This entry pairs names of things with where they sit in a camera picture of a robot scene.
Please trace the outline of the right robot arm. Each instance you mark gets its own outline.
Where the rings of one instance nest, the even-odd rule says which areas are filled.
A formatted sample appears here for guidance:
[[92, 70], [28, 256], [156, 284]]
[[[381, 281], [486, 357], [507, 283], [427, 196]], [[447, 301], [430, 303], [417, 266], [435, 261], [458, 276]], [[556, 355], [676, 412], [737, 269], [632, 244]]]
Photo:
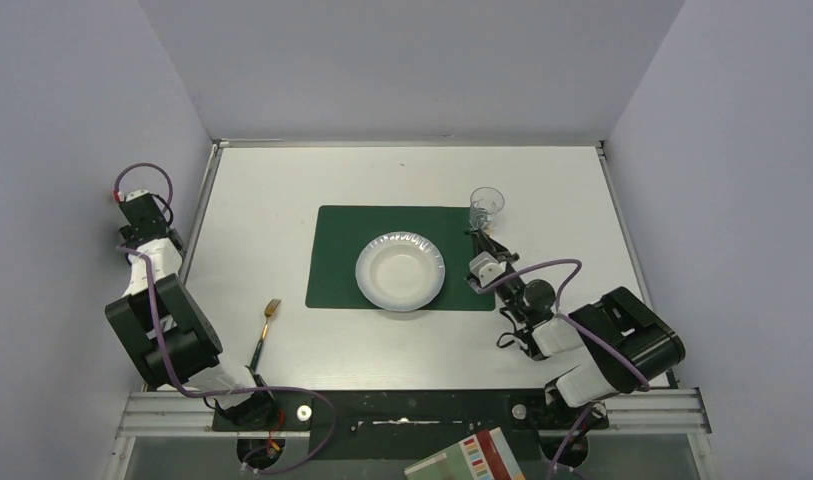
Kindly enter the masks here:
[[568, 352], [581, 356], [577, 365], [545, 384], [549, 413], [647, 391], [653, 379], [685, 359], [678, 334], [626, 287], [564, 312], [561, 299], [582, 270], [580, 260], [567, 260], [572, 270], [558, 286], [543, 279], [526, 280], [526, 274], [563, 265], [563, 260], [517, 270], [518, 254], [483, 230], [470, 228], [466, 233], [473, 247], [468, 284], [478, 294], [499, 299], [498, 312], [511, 324], [510, 331], [498, 337], [497, 347], [515, 345], [533, 361]]

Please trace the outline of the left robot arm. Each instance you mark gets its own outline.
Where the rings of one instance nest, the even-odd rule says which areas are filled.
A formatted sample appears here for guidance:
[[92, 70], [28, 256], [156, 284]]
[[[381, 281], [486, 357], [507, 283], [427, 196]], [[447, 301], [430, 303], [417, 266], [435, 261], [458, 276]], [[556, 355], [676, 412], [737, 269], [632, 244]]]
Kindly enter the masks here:
[[130, 266], [122, 297], [105, 316], [144, 382], [177, 387], [210, 403], [237, 428], [264, 428], [278, 418], [262, 378], [223, 353], [213, 325], [179, 276], [185, 253], [161, 196], [145, 189], [119, 202], [127, 223], [119, 250]]

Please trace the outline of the white plate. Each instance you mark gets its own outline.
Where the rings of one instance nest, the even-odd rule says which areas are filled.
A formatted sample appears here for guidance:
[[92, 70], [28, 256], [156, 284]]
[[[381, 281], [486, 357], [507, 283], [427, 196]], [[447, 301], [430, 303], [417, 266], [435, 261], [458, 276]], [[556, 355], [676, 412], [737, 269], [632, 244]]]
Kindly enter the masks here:
[[390, 232], [371, 240], [355, 264], [355, 280], [374, 306], [411, 312], [429, 305], [440, 293], [446, 264], [440, 249], [411, 232]]

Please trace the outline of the green placemat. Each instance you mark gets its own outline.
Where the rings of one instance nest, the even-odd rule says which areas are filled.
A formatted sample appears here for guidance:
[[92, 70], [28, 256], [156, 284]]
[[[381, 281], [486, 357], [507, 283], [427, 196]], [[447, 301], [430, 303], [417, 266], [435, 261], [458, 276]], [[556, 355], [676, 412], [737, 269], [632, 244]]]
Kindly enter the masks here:
[[356, 261], [375, 238], [393, 232], [423, 236], [439, 248], [446, 276], [425, 306], [437, 311], [493, 311], [492, 295], [475, 293], [466, 281], [473, 258], [465, 234], [469, 209], [443, 206], [324, 205], [319, 208], [305, 305], [326, 309], [373, 309], [355, 279]]

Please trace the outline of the clear plastic cup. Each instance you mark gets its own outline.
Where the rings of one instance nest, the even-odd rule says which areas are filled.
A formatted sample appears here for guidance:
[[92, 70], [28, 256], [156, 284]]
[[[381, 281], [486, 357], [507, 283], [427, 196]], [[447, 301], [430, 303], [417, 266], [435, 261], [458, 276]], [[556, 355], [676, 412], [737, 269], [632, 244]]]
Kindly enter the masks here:
[[470, 195], [469, 225], [491, 233], [504, 206], [505, 197], [499, 190], [488, 186], [475, 189]]

